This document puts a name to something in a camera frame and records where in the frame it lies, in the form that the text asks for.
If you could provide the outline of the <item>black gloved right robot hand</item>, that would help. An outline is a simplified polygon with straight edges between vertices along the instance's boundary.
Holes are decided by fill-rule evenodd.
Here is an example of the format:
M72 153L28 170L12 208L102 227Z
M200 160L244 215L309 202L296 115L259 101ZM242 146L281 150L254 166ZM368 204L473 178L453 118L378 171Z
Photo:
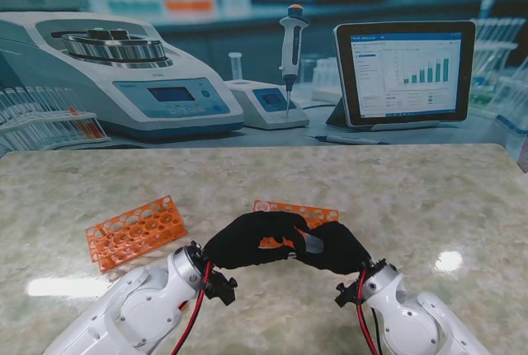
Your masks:
M310 253L306 249L301 230L292 229L285 236L293 241L296 258L304 264L341 275L360 272L370 264L368 251L345 225L337 221L325 223L306 233L323 242L321 253Z

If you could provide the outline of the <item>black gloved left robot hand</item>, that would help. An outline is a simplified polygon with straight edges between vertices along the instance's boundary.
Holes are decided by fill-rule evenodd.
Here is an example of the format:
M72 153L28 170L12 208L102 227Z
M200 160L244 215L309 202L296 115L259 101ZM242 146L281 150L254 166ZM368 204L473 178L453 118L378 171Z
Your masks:
M236 269L285 260L293 252L306 253L303 233L309 230L304 217L284 211L254 211L236 218L203 248L203 254L219 268ZM261 248L264 238L294 246Z

